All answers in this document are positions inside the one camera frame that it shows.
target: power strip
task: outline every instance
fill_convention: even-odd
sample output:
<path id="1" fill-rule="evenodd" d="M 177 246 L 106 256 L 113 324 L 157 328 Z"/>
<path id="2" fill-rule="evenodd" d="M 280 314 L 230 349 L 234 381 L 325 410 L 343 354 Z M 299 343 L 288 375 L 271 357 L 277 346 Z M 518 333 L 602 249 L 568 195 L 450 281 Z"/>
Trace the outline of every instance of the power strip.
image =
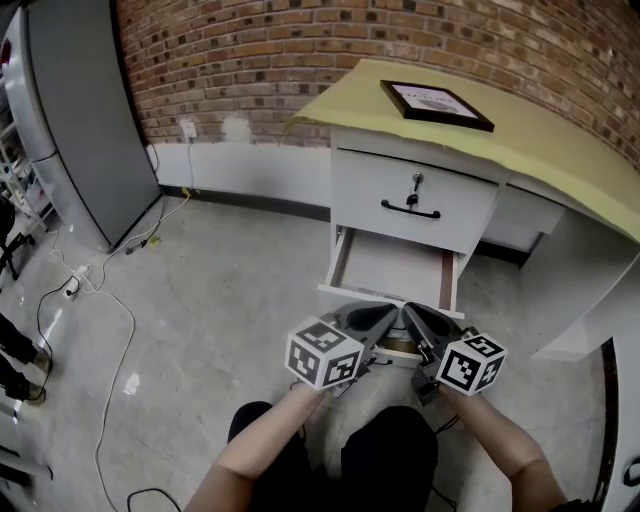
<path id="1" fill-rule="evenodd" d="M 78 270 L 73 273 L 73 277 L 71 277 L 69 284 L 67 284 L 67 287 L 64 289 L 65 299 L 72 301 L 76 298 L 76 295 L 78 295 L 78 292 L 80 291 L 80 281 L 82 280 L 82 276 L 86 277 L 87 275 L 89 275 L 89 267 L 80 265 Z"/>

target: concrete floor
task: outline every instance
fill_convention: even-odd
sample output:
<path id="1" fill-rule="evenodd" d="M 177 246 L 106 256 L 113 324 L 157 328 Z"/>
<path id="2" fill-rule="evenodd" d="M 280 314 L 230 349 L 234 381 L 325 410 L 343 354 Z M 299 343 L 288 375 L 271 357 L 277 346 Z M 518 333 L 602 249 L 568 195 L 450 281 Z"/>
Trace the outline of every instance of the concrete floor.
<path id="1" fill-rule="evenodd" d="M 169 199 L 167 208 L 178 203 Z M 143 219 L 142 232 L 157 219 Z M 136 331 L 116 381 L 100 452 L 106 487 L 119 511 L 140 488 L 161 487 L 184 506 L 225 445 L 242 404 L 276 401 L 292 375 L 283 368 L 287 331 L 318 314 L 316 285 L 329 264 L 328 224 L 229 206 L 189 202 L 163 223 L 160 243 L 109 261 L 103 288 L 126 304 Z M 68 277 L 49 255 L 53 236 L 26 249 L 17 282 L 3 273 L 0 311 L 33 340 L 38 300 Z M 79 246 L 61 228 L 57 248 L 72 267 L 91 263 L 99 280 L 104 255 Z M 520 326 L 518 269 L 471 259 L 459 281 L 459 311 L 505 343 L 509 358 L 486 396 L 542 445 L 570 498 L 591 497 L 604 430 L 604 384 L 597 351 L 580 363 L 534 360 Z M 56 369 L 40 408 L 23 406 L 14 425 L 0 414 L 2 444 L 49 464 L 55 479 L 29 491 L 36 510 L 109 511 L 93 464 L 101 413 L 131 321 L 106 296 L 53 296 L 42 325 Z M 42 377 L 33 368 L 25 373 Z M 419 407 L 410 373 L 376 367 L 340 400 L 327 397 L 307 426 L 310 458 L 338 474 L 340 448 L 384 407 Z M 452 416 L 441 402 L 422 409 L 438 427 Z M 435 483 L 459 510 L 510 509 L 508 481 L 458 424 L 439 436 Z M 15 487 L 10 491 L 21 499 Z M 171 508 L 136 498 L 135 512 Z M 450 510 L 432 494 L 427 510 Z"/>

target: keyhole lock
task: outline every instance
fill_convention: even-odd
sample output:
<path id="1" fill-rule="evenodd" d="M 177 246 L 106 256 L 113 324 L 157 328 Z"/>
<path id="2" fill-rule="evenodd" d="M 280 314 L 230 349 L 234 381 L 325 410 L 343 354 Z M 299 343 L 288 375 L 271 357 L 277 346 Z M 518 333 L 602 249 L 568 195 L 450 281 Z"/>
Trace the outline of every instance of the keyhole lock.
<path id="1" fill-rule="evenodd" d="M 424 179 L 424 176 L 422 176 L 421 172 L 417 172 L 413 175 L 413 191 L 417 192 L 418 191 L 418 186 L 420 185 L 420 183 L 422 183 L 422 180 Z"/>
<path id="2" fill-rule="evenodd" d="M 421 172 L 417 172 L 413 175 L 413 194 L 409 194 L 407 197 L 407 206 L 409 209 L 413 209 L 413 206 L 418 204 L 418 186 L 422 183 L 423 177 Z"/>

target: desk drawer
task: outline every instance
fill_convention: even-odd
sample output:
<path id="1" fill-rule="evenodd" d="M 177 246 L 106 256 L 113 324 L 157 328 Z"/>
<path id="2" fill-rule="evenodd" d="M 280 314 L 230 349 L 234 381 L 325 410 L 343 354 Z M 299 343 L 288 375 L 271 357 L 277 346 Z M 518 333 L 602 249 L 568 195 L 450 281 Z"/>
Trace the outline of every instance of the desk drawer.
<path id="1" fill-rule="evenodd" d="M 378 233 L 343 228 L 324 284 L 323 312 L 358 300 L 413 301 L 457 313 L 458 254 Z"/>
<path id="2" fill-rule="evenodd" d="M 337 149 L 331 161 L 331 217 L 343 226 L 412 240 L 459 253 L 475 247 L 494 208 L 498 185 L 424 164 Z M 385 208 L 407 208 L 413 176 L 422 174 L 415 212 L 440 212 L 426 218 Z"/>

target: white desk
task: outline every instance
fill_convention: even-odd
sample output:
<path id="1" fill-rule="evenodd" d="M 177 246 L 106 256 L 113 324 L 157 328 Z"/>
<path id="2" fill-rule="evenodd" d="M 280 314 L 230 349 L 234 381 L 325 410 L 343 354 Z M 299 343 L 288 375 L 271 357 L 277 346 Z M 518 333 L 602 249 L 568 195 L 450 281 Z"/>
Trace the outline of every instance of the white desk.
<path id="1" fill-rule="evenodd" d="M 435 144 L 333 127 L 331 151 L 334 244 L 319 286 L 327 308 L 385 297 L 463 318 L 457 279 L 487 239 L 530 252 L 521 278 L 532 355 L 579 360 L 613 336 L 587 326 L 640 245 L 593 212 L 533 178 Z M 381 205 L 408 208 L 417 173 L 413 211 L 439 218 Z"/>

